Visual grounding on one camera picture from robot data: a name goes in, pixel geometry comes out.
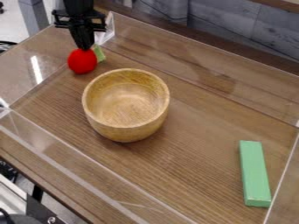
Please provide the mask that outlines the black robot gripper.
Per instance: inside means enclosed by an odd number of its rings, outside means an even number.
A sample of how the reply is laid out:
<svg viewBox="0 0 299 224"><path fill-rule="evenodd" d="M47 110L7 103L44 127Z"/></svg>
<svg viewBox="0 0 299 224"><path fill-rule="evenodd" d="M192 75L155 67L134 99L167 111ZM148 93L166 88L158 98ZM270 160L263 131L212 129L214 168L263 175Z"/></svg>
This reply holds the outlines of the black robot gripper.
<svg viewBox="0 0 299 224"><path fill-rule="evenodd" d="M106 14L94 8L94 0L62 0L64 8L54 10L58 28L70 29L78 48L87 51L95 44L94 31L107 30Z"/></svg>

